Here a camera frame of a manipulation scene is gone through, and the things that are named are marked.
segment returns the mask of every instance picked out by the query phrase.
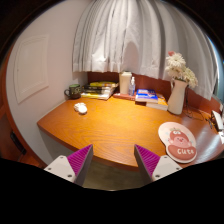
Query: white curtain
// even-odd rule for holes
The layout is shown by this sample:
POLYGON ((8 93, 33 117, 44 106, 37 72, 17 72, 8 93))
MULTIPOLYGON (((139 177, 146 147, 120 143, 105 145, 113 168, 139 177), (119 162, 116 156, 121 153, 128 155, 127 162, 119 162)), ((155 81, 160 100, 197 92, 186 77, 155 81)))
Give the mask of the white curtain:
POLYGON ((130 71, 170 80, 168 51, 183 55, 198 79, 194 91, 210 100, 217 77, 213 48, 187 15, 159 0, 95 0, 79 21, 73 71, 130 71))

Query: bottle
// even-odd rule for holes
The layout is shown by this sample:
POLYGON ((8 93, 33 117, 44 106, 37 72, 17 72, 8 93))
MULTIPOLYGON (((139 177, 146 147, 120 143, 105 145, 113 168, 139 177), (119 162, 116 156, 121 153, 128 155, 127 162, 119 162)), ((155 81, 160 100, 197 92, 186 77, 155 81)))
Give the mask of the bottle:
POLYGON ((134 96, 135 93, 135 77, 131 78, 131 83, 129 85, 129 95, 134 96))

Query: white wall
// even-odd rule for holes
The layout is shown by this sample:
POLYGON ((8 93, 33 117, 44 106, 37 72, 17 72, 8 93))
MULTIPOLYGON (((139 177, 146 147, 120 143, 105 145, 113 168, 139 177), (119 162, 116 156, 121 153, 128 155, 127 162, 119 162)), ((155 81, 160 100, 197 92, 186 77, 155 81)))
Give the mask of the white wall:
POLYGON ((69 155, 69 149, 41 132, 37 121, 66 100, 64 90, 73 83, 86 84, 86 73, 72 72, 72 54, 76 28, 82 12, 91 0, 67 0, 40 15, 18 37, 12 50, 6 76, 6 90, 14 121, 25 141, 46 163, 59 155, 69 155), (48 35, 48 87, 17 103, 14 88, 15 57, 22 40, 48 35))

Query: white container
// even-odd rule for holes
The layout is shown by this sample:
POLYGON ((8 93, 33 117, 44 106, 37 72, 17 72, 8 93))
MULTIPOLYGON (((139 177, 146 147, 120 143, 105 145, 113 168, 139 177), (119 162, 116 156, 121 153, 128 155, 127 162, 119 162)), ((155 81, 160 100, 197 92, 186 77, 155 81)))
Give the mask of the white container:
POLYGON ((131 72, 121 72, 119 74, 119 85, 121 94, 128 94, 131 76, 131 72))
POLYGON ((173 88, 173 81, 171 81, 172 93, 168 100, 168 111, 179 115, 182 113, 184 104, 184 94, 187 83, 179 80, 174 80, 175 86, 173 88))

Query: white flowers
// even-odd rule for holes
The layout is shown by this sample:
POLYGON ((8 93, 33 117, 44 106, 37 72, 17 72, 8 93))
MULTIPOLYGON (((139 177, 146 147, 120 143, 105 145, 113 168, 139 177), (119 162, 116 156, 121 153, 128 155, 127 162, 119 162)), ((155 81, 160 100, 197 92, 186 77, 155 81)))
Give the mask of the white flowers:
POLYGON ((183 66, 186 65, 186 62, 180 53, 174 53, 171 56, 167 57, 166 59, 168 66, 173 68, 176 67, 181 69, 183 66))
POLYGON ((168 52, 166 71, 168 75, 174 79, 186 82, 190 87, 194 88, 198 85, 198 80, 193 71, 187 68, 186 62, 180 53, 173 51, 168 52))

